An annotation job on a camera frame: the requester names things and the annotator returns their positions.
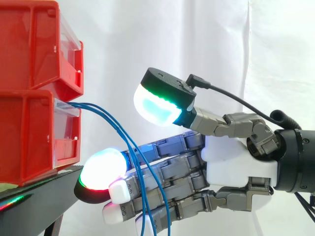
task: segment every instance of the black sensor housing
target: black sensor housing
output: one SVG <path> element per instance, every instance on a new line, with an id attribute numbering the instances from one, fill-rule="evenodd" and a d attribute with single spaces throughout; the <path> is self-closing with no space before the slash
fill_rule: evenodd
<path id="1" fill-rule="evenodd" d="M 155 68 L 147 70 L 141 85 L 182 110 L 186 110 L 196 97 L 196 93 L 184 81 Z"/>

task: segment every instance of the transparent drawer front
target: transparent drawer front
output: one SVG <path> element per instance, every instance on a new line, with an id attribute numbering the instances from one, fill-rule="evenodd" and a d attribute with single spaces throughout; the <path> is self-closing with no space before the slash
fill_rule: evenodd
<path id="1" fill-rule="evenodd" d="M 80 160 L 80 110 L 55 99 L 53 167 Z"/>
<path id="2" fill-rule="evenodd" d="M 60 13 L 60 41 L 64 58 L 75 67 L 74 52 L 81 50 L 81 44 L 72 29 Z"/>

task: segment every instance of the green led light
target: green led light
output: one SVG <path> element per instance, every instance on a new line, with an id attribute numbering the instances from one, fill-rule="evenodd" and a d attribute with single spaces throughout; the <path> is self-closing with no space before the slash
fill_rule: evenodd
<path id="1" fill-rule="evenodd" d="M 152 94 L 142 85 L 138 86 L 133 101 L 136 110 L 144 119 L 159 126 L 172 124 L 182 113 L 174 103 Z"/>

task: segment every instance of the red storage bin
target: red storage bin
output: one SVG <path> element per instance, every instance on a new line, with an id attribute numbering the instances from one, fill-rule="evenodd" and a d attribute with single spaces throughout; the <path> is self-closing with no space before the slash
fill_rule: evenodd
<path id="1" fill-rule="evenodd" d="M 83 94 L 83 44 L 50 0 L 0 0 L 0 89 Z"/>
<path id="2" fill-rule="evenodd" d="M 22 186 L 78 162 L 80 127 L 80 110 L 49 91 L 0 91 L 0 183 Z"/>

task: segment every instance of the cable connector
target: cable connector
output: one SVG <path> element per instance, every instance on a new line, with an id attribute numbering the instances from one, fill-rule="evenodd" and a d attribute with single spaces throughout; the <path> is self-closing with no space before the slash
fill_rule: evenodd
<path id="1" fill-rule="evenodd" d="M 194 89 L 195 87 L 209 89 L 211 87 L 210 82 L 192 74 L 189 75 L 188 79 L 186 80 L 186 84 L 192 89 Z"/>

